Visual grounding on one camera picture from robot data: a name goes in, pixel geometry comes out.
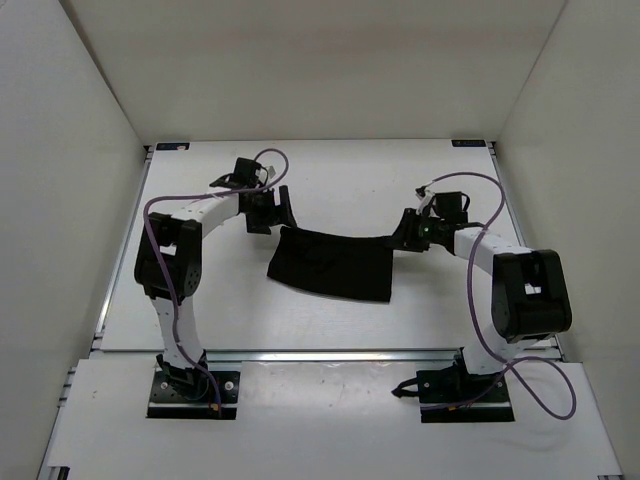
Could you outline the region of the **black skirt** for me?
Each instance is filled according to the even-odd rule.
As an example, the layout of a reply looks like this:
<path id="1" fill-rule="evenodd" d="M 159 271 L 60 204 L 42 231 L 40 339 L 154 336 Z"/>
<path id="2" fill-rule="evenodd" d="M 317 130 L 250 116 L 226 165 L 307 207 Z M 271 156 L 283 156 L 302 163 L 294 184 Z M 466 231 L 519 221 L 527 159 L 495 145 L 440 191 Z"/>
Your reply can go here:
<path id="1" fill-rule="evenodd" d="M 388 303 L 393 258 L 385 237 L 346 237 L 283 227 L 267 277 L 321 296 Z"/>

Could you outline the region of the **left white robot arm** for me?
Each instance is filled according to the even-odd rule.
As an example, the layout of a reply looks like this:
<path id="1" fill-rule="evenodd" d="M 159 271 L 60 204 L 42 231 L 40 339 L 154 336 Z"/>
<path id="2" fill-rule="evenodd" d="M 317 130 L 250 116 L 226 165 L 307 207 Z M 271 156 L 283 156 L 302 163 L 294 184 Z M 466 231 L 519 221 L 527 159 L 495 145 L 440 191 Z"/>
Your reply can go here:
<path id="1" fill-rule="evenodd" d="M 277 173 L 253 158 L 239 157 L 234 170 L 214 180 L 203 193 L 155 197 L 144 205 L 143 231 L 134 265 L 158 317 L 164 351 L 158 363 L 165 376 L 188 398 L 209 385 L 206 353 L 198 338 L 193 296 L 202 279 L 203 241 L 237 216 L 250 234 L 269 235 L 275 226 L 296 225 L 288 187 L 282 183 L 290 162 L 282 156 Z"/>

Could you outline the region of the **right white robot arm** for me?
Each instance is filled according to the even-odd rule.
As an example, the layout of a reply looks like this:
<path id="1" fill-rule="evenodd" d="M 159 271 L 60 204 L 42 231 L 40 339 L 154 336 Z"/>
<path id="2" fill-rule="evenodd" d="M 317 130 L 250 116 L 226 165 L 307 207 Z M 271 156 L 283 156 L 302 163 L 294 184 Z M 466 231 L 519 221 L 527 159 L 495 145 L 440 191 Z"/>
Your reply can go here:
<path id="1" fill-rule="evenodd" d="M 448 376 L 449 391 L 471 400 L 484 388 L 483 375 L 505 368 L 525 349 L 569 330 L 572 310 L 560 256 L 514 244 L 468 218 L 463 192 L 417 190 L 420 204 L 404 211 L 388 239 L 394 250 L 424 252 L 433 245 L 467 262 L 467 301 L 473 297 L 473 269 L 491 279 L 491 322 L 482 327 L 470 307 L 476 333 L 460 351 L 463 366 Z"/>

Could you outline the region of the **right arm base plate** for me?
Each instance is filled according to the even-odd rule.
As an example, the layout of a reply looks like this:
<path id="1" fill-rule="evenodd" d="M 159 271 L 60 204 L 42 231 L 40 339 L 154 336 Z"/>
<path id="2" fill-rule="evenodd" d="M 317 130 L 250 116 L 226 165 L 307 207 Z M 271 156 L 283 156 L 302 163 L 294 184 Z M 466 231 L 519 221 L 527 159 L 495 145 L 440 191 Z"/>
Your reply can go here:
<path id="1" fill-rule="evenodd" d="M 470 375 L 451 366 L 416 372 L 423 424 L 515 421 L 506 381 L 497 374 Z"/>

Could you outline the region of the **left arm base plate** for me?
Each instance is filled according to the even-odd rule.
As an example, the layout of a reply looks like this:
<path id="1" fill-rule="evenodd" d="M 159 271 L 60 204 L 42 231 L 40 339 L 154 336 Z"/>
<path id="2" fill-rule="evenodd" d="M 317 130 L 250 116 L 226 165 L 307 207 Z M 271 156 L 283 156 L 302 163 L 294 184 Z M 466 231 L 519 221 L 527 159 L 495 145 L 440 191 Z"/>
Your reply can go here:
<path id="1" fill-rule="evenodd" d="M 149 393 L 146 417 L 150 419 L 235 420 L 240 390 L 240 371 L 213 371 L 218 381 L 221 408 L 216 410 L 214 389 L 203 379 L 183 395 L 157 369 Z"/>

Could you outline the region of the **aluminium table front rail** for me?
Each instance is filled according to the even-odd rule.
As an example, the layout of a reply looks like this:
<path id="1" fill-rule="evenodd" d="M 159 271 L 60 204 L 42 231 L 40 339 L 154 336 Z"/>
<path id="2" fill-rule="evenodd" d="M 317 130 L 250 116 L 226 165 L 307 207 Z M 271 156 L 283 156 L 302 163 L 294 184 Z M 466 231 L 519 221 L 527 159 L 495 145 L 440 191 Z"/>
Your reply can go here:
<path id="1" fill-rule="evenodd" d="M 146 355 L 155 358 L 158 351 L 152 350 L 106 350 L 95 341 L 89 357 L 103 355 Z M 210 363 L 240 362 L 444 362 L 453 360 L 455 349 L 391 349 L 391 350 L 209 350 L 207 359 Z M 561 360 L 562 352 L 555 340 L 544 341 L 525 350 L 532 354 L 551 360 Z"/>

